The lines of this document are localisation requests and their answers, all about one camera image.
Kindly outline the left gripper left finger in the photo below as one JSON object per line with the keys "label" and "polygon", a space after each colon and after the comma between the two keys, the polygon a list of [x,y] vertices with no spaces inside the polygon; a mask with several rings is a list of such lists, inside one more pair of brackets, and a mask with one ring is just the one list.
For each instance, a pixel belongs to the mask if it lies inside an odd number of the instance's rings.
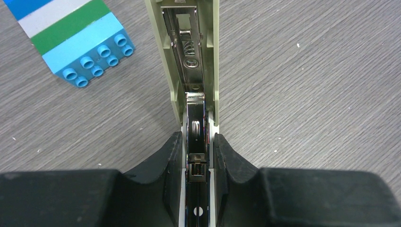
{"label": "left gripper left finger", "polygon": [[0,175],[3,227],[176,227],[182,134],[122,173],[115,169]]}

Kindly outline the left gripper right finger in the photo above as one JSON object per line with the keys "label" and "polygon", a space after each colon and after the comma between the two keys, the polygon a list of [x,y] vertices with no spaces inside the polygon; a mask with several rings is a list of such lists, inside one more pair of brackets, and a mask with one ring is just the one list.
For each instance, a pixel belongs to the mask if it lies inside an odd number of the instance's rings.
{"label": "left gripper right finger", "polygon": [[214,137],[218,227],[398,227],[401,208],[376,174],[257,168]]}

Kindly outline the beige white stapler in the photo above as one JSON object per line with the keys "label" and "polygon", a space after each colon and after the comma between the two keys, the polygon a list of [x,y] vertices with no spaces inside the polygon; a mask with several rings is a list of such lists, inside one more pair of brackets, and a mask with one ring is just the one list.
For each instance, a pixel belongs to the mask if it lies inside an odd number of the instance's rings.
{"label": "beige white stapler", "polygon": [[176,120],[180,227],[215,227],[214,135],[219,131],[219,1],[145,2]]}

